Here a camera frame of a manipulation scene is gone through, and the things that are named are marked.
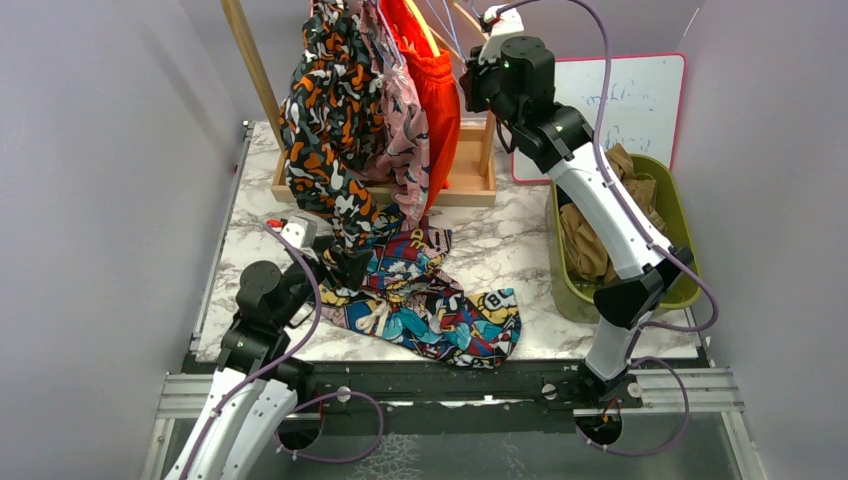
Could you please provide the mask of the colourful patterned shorts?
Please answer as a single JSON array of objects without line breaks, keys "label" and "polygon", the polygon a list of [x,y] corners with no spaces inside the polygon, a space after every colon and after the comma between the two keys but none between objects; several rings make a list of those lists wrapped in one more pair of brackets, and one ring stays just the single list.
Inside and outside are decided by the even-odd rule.
[{"label": "colourful patterned shorts", "polygon": [[451,230],[432,227],[427,218],[404,230],[402,219],[396,206],[381,212],[362,286],[323,287],[323,317],[448,365],[499,367],[521,335],[513,289],[467,294],[442,269],[452,250]]}]

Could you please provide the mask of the cream wooden hanger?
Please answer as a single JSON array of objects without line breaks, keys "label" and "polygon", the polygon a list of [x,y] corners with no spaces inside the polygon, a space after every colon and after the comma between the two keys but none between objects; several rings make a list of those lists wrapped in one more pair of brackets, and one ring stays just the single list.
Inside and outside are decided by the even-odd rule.
[{"label": "cream wooden hanger", "polygon": [[[485,42],[485,34],[480,29],[478,16],[483,12],[485,4],[479,1],[449,1],[452,3],[453,18],[456,24],[459,41],[461,42],[465,56],[470,52],[470,49],[475,46],[480,46]],[[442,30],[441,25],[434,19],[431,10],[426,1],[423,2],[425,16],[432,28],[445,41],[449,50],[452,51],[451,57],[454,67],[457,71],[461,71],[464,67],[464,62],[461,62],[456,55],[456,52],[447,43],[447,35]]]}]

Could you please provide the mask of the tan khaki shorts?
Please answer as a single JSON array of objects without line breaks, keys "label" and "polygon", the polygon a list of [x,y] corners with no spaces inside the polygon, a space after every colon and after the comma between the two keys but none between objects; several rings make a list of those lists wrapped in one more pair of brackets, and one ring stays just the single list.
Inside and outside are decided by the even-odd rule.
[{"label": "tan khaki shorts", "polygon": [[[631,155],[621,144],[606,151],[606,157],[625,190],[651,224],[662,234],[666,222],[656,210],[657,181],[637,173]],[[609,284],[618,276],[600,237],[567,195],[557,188],[560,224],[564,235],[567,272],[579,279]]]}]

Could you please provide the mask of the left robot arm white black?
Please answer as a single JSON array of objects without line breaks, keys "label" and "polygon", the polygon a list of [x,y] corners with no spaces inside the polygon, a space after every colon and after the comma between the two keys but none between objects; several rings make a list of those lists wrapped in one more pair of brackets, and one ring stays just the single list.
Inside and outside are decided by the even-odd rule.
[{"label": "left robot arm white black", "polygon": [[245,479],[283,422],[320,422],[336,393],[320,394],[315,368],[296,358],[303,341],[288,330],[306,304],[323,309],[319,288],[331,275],[319,254],[327,240],[285,240],[293,265],[250,264],[241,274],[237,310],[204,403],[168,479]]}]

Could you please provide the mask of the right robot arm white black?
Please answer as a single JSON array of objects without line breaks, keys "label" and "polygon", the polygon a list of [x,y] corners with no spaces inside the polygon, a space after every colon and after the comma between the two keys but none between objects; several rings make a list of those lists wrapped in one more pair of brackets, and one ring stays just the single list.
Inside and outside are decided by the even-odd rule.
[{"label": "right robot arm white black", "polygon": [[466,107],[497,121],[508,152],[528,157],[588,221],[607,250],[617,281],[597,290],[595,340],[578,368],[577,393],[587,405],[612,399],[627,374],[633,341],[666,292],[694,261],[674,246],[628,195],[597,144],[596,128],[555,99],[556,60],[532,36],[491,36],[471,50],[460,79]]}]

